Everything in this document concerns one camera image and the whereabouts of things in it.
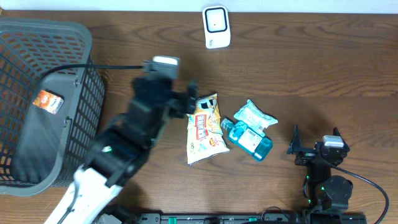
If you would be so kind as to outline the blue mouthwash bottle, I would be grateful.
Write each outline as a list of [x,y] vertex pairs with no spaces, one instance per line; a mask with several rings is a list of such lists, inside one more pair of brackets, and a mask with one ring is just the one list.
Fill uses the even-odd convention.
[[232,143],[244,149],[258,162],[262,162],[273,147],[269,137],[262,137],[243,121],[233,123],[225,118],[221,122],[221,127],[226,130],[227,137]]

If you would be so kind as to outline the yellow snack bag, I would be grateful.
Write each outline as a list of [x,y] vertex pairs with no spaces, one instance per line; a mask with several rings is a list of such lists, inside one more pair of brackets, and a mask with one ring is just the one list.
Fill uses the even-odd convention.
[[188,115],[187,164],[229,152],[223,139],[218,94],[196,100],[195,111]]

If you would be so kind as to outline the teal wet wipes pack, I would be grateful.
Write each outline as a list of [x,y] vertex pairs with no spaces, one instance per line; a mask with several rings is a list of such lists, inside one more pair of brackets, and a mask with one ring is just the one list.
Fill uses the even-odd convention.
[[251,100],[247,100],[247,103],[234,114],[234,118],[246,123],[262,137],[266,135],[264,132],[266,128],[278,123],[276,118],[263,113]]

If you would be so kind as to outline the orange small carton box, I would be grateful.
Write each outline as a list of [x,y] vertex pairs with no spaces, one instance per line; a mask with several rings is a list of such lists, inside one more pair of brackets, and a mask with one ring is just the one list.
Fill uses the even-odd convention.
[[64,99],[62,97],[40,90],[32,104],[49,113],[57,114],[63,103]]

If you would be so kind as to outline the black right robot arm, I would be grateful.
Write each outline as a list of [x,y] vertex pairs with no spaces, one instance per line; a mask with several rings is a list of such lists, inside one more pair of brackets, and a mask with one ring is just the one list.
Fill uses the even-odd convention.
[[299,128],[294,127],[287,154],[296,156],[296,166],[307,168],[303,194],[309,199],[313,213],[341,212],[348,208],[353,184],[340,175],[332,175],[331,169],[340,165],[349,151],[337,128],[333,129],[332,135],[323,136],[321,141],[309,148],[301,145]]

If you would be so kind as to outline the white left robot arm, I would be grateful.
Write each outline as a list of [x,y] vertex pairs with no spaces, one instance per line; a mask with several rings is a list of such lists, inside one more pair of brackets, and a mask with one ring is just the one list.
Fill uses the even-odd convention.
[[195,110],[197,83],[173,90],[173,79],[139,77],[127,113],[117,115],[90,144],[83,164],[47,223],[92,223],[147,162],[167,123]]

